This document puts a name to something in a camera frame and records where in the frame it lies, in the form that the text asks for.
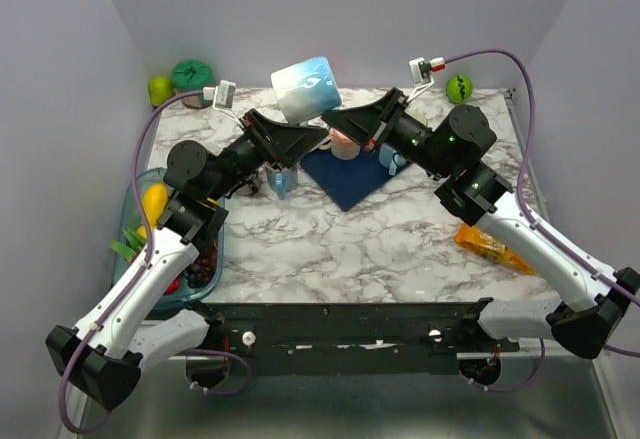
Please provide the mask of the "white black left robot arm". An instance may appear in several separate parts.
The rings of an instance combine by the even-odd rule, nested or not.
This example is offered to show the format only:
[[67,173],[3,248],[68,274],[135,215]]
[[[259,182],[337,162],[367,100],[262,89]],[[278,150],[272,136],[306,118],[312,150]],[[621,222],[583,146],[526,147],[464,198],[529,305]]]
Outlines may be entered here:
[[220,327],[194,312],[162,323],[151,338],[137,330],[170,283],[208,252],[228,215],[219,199],[263,165],[290,168],[325,140],[318,126],[273,122],[256,110],[240,120],[242,135],[214,154],[194,140],[173,146],[164,182],[173,191],[143,250],[104,298],[73,327],[54,327],[46,348],[64,383],[112,411],[153,363],[194,348],[214,352]]

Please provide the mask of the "blue butterfly mug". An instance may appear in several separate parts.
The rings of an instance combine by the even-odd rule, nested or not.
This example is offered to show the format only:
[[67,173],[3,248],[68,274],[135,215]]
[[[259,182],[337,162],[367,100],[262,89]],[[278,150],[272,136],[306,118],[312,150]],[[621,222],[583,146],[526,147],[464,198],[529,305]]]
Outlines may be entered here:
[[298,165],[290,168],[276,169],[271,164],[265,165],[265,174],[269,187],[280,200],[284,200],[299,184]]

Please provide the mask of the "blue white gradient mug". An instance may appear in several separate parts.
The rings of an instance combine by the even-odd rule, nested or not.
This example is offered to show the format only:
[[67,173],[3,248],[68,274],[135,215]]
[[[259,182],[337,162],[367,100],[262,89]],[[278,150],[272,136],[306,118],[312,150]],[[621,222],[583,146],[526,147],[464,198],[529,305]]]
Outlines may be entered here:
[[342,98],[326,56],[316,56],[273,72],[271,85],[285,120],[305,123],[341,106]]

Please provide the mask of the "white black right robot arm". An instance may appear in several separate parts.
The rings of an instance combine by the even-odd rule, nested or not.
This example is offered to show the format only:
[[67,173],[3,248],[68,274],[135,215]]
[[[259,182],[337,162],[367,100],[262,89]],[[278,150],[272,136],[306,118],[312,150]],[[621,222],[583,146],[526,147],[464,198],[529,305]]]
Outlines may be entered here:
[[497,140],[480,108],[458,105],[431,129],[406,111],[393,88],[365,106],[331,110],[322,119],[366,150],[385,144],[440,181],[435,195],[454,217],[499,240],[558,293],[555,301],[492,300],[460,326],[460,338],[480,351],[495,339],[553,340],[595,359],[639,290],[639,275],[614,270],[567,239],[526,204],[482,158]]

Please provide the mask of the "purple ceramic mug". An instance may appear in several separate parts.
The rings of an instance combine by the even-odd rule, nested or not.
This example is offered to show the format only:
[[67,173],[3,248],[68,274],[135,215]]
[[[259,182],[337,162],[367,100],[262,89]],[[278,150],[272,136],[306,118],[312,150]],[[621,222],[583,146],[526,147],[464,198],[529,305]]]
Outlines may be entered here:
[[259,179],[253,179],[245,185],[244,194],[246,196],[255,195],[260,191],[260,187],[261,187],[261,181]]

